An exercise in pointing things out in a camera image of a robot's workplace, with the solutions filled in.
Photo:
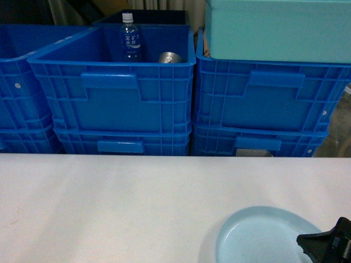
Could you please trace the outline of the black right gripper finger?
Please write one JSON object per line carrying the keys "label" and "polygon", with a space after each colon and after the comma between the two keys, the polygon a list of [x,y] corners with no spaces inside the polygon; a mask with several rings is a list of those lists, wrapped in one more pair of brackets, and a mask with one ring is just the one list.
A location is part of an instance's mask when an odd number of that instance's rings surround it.
{"label": "black right gripper finger", "polygon": [[350,220],[340,217],[327,232],[298,235],[297,244],[312,262],[350,262]]}

